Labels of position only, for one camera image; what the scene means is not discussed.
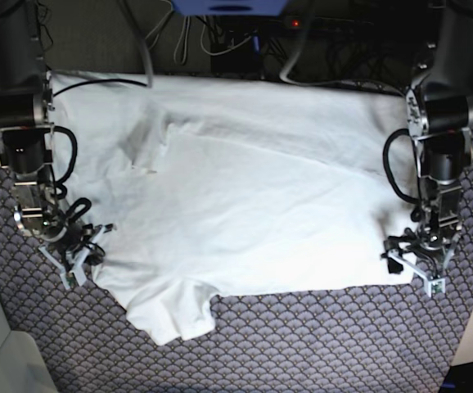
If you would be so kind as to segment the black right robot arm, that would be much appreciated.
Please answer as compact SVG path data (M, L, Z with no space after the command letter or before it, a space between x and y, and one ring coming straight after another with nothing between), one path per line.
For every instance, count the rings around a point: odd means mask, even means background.
M105 258L97 240L110 225L85 224L92 202L85 197L64 207L65 181L72 175L78 142L54 125L52 88L43 47L26 1L0 1L0 166L13 174L14 218L19 230L60 255L61 272L72 276L82 263Z

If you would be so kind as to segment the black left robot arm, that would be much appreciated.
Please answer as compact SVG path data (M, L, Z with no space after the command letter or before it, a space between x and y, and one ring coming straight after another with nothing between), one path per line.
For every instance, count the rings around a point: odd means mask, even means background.
M399 274L408 264L404 256L413 254L440 278L460 238L460 177L473 156L473 1L446 3L438 41L429 43L405 98L408 126L387 138L382 162L395 194L413 205L417 228L387 237L381 257L391 274ZM412 143L416 196L399 188L390 168L390 147L400 137Z

